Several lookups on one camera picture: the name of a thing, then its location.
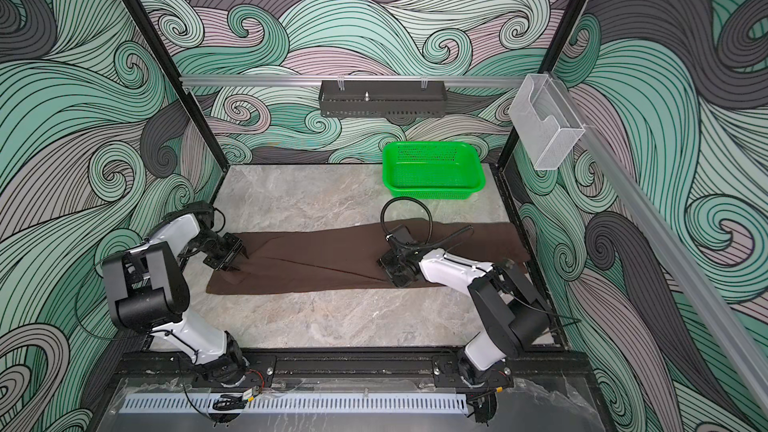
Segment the brown trousers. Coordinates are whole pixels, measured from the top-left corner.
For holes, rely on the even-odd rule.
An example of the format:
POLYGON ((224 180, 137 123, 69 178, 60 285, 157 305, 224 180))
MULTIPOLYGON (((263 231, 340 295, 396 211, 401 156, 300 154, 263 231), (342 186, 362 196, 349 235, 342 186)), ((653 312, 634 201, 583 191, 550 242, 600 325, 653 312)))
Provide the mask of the brown trousers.
MULTIPOLYGON (((450 254, 480 262, 531 258, 509 222, 473 223, 473 232, 446 245, 450 254)), ((244 232, 248 257, 234 270, 215 270, 206 286, 213 295, 274 295, 327 290, 393 289, 378 259, 391 250, 378 223, 313 232, 244 232)))

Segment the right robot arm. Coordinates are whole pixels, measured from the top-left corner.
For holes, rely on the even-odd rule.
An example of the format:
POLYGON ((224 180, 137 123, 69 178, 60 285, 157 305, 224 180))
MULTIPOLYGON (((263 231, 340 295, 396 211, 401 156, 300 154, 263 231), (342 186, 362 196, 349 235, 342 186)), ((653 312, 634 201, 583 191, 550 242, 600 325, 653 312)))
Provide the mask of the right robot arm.
POLYGON ((479 386, 497 363, 529 351, 549 330, 552 311, 520 264, 476 261, 444 248, 472 230, 465 226, 430 243, 416 241, 405 226, 386 229, 390 250, 378 264, 397 288, 423 280, 471 299, 483 329, 458 354, 458 369, 464 382, 479 386))

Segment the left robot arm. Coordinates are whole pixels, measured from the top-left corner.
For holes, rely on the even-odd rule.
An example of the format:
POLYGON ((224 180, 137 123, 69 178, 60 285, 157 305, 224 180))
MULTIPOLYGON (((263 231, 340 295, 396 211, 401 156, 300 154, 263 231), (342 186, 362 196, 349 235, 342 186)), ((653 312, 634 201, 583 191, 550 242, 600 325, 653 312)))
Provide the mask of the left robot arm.
POLYGON ((247 360, 229 332, 190 309, 181 269, 198 253, 220 271, 233 271, 235 260, 247 256, 239 238, 214 229, 218 214, 205 201, 171 212, 139 245, 111 254, 97 268, 115 327, 165 340, 186 354, 202 380, 234 387, 245 378, 247 360))

